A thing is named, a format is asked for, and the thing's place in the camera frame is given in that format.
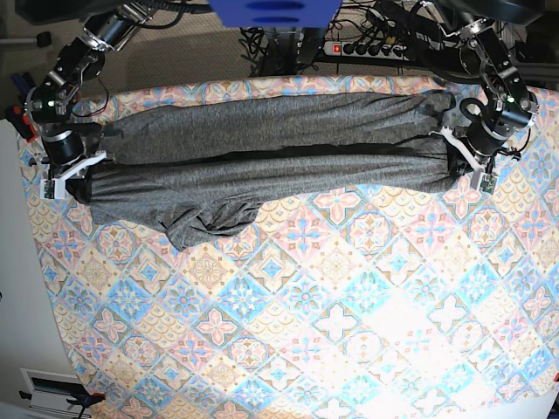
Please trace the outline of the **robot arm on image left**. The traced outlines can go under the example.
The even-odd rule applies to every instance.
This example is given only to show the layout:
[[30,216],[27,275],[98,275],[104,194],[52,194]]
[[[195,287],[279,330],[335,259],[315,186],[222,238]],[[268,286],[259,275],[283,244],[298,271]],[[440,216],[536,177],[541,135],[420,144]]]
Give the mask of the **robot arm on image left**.
[[107,158],[86,144],[86,137],[97,134],[100,126],[78,123],[72,110],[84,82],[102,70],[106,53],[120,50],[154,15],[153,7],[133,2],[87,17],[83,31],[62,48],[43,82],[30,90],[25,113],[45,151],[35,157],[41,198],[64,199],[67,181],[83,177],[88,167]]

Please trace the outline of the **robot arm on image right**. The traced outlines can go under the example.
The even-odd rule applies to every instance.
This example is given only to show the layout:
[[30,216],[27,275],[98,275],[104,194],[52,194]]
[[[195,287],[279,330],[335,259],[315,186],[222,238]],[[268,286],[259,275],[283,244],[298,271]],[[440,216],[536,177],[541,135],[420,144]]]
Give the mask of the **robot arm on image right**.
[[449,127],[441,127],[434,134],[458,151],[458,162],[453,169],[472,171],[471,188],[492,194],[498,180],[493,172],[496,156],[519,161],[524,148],[508,148],[506,143],[517,131],[525,129],[530,133],[539,113],[537,98],[527,89],[493,24],[497,20],[511,23],[516,17],[527,17],[533,8],[518,2],[489,7],[486,1],[472,6],[462,1],[420,1],[411,13],[432,6],[443,20],[438,24],[439,43],[443,44],[446,38],[459,38],[462,49],[476,56],[477,68],[470,71],[470,79],[443,72],[440,76],[454,83],[475,82],[487,97],[486,104],[475,98],[460,101],[459,110],[470,121],[463,137],[456,137]]

